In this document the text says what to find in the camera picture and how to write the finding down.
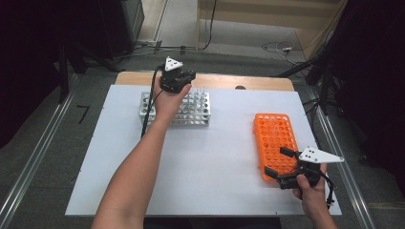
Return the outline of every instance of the white board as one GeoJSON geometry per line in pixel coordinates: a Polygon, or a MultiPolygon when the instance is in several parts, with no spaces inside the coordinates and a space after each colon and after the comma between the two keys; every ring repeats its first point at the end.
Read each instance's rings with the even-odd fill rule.
{"type": "MultiPolygon", "coordinates": [[[[96,213],[114,171],[139,141],[140,95],[149,90],[111,86],[66,215],[96,213]]],[[[301,200],[291,190],[262,180],[252,132],[257,113],[286,114],[299,150],[316,148],[298,93],[205,90],[210,93],[210,126],[168,130],[147,215],[303,215],[301,200]]],[[[337,201],[330,212],[341,215],[337,201]]]]}

